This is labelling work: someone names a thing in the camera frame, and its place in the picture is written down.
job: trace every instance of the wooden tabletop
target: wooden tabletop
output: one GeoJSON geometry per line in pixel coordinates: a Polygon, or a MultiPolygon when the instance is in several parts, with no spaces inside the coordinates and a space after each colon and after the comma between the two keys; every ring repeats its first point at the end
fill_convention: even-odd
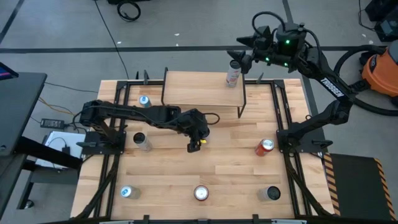
{"type": "Polygon", "coordinates": [[[165,105],[243,106],[243,76],[235,87],[226,85],[224,72],[168,71],[165,82],[165,105]]]}
{"type": "MultiPolygon", "coordinates": [[[[285,86],[293,121],[303,121],[308,108],[300,80],[287,79],[285,86]]],[[[98,99],[112,102],[115,88],[116,81],[102,81],[98,99]]],[[[133,86],[129,105],[138,105],[140,95],[147,95],[153,105],[161,105],[161,92],[161,86],[133,86]]],[[[271,88],[269,85],[246,85],[246,93],[247,105],[240,119],[236,117],[236,108],[196,106],[203,113],[214,112],[221,116],[218,124],[210,126],[210,140],[199,152],[188,153],[189,138],[174,131],[126,121],[126,150],[119,164],[112,219],[142,220],[144,215],[158,220],[240,219],[252,218],[252,214],[260,218],[293,218],[283,155],[277,145],[264,157],[254,153],[261,139],[277,142],[271,88]],[[152,143],[151,152],[143,152],[134,144],[132,136],[138,131],[145,133],[152,143]],[[123,185],[139,188],[140,199],[122,198],[119,191],[123,185]],[[203,202],[193,196],[198,185],[205,185],[210,191],[203,202]],[[270,185],[280,189],[280,199],[258,201],[256,192],[270,185]]],[[[278,99],[282,105],[279,91],[278,99]]],[[[190,108],[192,106],[183,106],[182,110],[190,108]]],[[[214,119],[207,117],[209,123],[214,119]]],[[[333,212],[321,160],[310,154],[300,156],[307,187],[323,208],[333,212]]],[[[96,192],[102,161],[103,156],[93,156],[83,164],[72,217],[83,210],[96,192]]],[[[296,188],[303,214],[301,193],[296,188]]],[[[107,199],[106,192],[101,214],[104,214],[107,199]]]]}

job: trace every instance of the wooden shelf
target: wooden shelf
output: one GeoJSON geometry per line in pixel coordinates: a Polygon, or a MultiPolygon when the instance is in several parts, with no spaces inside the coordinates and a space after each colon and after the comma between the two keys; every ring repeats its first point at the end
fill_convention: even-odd
{"type": "Polygon", "coordinates": [[[165,105],[244,106],[244,78],[236,87],[226,85],[224,72],[165,73],[163,103],[165,105]]]}

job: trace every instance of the blue and white can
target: blue and white can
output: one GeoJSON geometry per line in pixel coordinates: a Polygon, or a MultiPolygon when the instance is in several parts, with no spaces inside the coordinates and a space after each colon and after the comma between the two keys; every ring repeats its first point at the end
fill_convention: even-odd
{"type": "Polygon", "coordinates": [[[149,97],[148,96],[140,96],[138,99],[139,104],[141,104],[144,108],[148,108],[152,106],[150,103],[149,97]]]}

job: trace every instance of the orange vacuum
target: orange vacuum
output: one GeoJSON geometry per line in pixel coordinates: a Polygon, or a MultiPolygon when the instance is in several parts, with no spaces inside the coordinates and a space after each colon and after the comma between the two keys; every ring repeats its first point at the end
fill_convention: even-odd
{"type": "MultiPolygon", "coordinates": [[[[391,97],[391,103],[398,106],[398,40],[390,46],[380,48],[375,45],[362,45],[345,53],[337,61],[334,72],[339,74],[341,66],[352,55],[361,54],[359,61],[363,65],[362,80],[350,85],[355,91],[371,89],[391,97]]],[[[359,99],[354,104],[373,113],[385,116],[398,116],[398,110],[378,108],[359,99]]]]}

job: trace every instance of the vacuum hose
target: vacuum hose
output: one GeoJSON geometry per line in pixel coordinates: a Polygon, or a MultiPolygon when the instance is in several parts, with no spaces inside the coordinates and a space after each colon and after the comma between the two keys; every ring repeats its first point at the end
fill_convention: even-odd
{"type": "MultiPolygon", "coordinates": [[[[358,53],[358,52],[371,52],[372,54],[383,54],[385,49],[382,49],[380,47],[377,47],[375,45],[361,45],[358,46],[352,50],[347,51],[341,58],[337,61],[334,72],[337,75],[340,75],[340,69],[343,66],[344,62],[350,58],[352,55],[358,53]]],[[[398,110],[387,110],[383,108],[378,108],[376,106],[370,105],[368,103],[363,102],[362,100],[355,98],[354,104],[364,110],[384,115],[384,116],[398,116],[398,110]]]]}

